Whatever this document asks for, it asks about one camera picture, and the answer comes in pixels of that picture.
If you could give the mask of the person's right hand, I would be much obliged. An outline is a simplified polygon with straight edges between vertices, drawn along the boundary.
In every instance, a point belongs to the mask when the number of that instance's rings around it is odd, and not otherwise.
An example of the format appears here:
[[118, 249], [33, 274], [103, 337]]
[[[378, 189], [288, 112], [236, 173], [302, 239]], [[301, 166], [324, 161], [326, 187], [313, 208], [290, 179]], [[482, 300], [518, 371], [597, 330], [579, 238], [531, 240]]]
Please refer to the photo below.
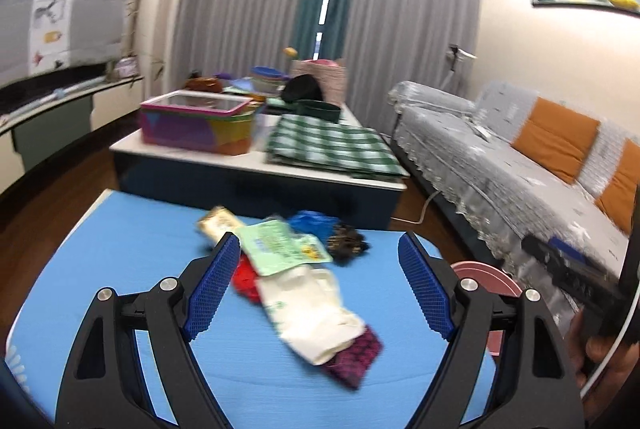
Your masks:
[[[568, 355], [575, 368], [575, 378], [579, 388], [585, 386], [587, 376], [582, 372], [584, 360], [600, 364], [610, 351], [614, 338], [591, 337], [584, 341], [580, 337], [584, 327], [584, 311], [580, 310], [570, 322], [565, 336]], [[603, 415], [623, 389], [639, 360], [639, 345], [622, 342], [608, 361], [598, 380], [582, 399], [585, 419], [594, 423]]]

